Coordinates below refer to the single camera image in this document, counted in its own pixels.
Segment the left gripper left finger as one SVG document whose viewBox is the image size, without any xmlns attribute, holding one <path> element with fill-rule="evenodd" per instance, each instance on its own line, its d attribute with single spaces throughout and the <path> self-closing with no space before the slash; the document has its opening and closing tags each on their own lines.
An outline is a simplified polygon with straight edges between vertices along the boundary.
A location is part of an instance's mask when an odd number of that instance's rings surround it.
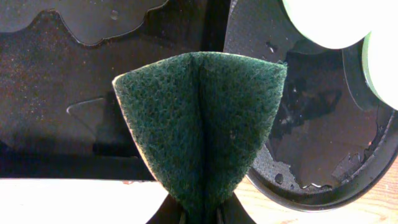
<svg viewBox="0 0 398 224">
<path fill-rule="evenodd" d="M 168 195 L 147 224 L 186 224 L 187 216 L 183 207 Z"/>
</svg>

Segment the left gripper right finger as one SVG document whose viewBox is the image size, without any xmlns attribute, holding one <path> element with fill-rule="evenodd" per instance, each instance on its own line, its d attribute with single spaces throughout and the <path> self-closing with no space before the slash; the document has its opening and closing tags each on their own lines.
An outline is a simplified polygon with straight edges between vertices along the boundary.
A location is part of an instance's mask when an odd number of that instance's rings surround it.
<svg viewBox="0 0 398 224">
<path fill-rule="evenodd" d="M 256 224 L 233 193 L 217 208 L 217 224 Z"/>
</svg>

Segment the green yellow sponge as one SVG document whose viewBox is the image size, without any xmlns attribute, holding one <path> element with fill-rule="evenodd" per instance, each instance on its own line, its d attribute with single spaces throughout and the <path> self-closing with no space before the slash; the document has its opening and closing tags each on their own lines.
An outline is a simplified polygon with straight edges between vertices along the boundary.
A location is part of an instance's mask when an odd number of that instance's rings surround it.
<svg viewBox="0 0 398 224">
<path fill-rule="evenodd" d="M 117 76 L 146 166 L 191 218 L 211 215 L 265 144 L 287 65 L 221 52 L 177 55 Z"/>
</svg>

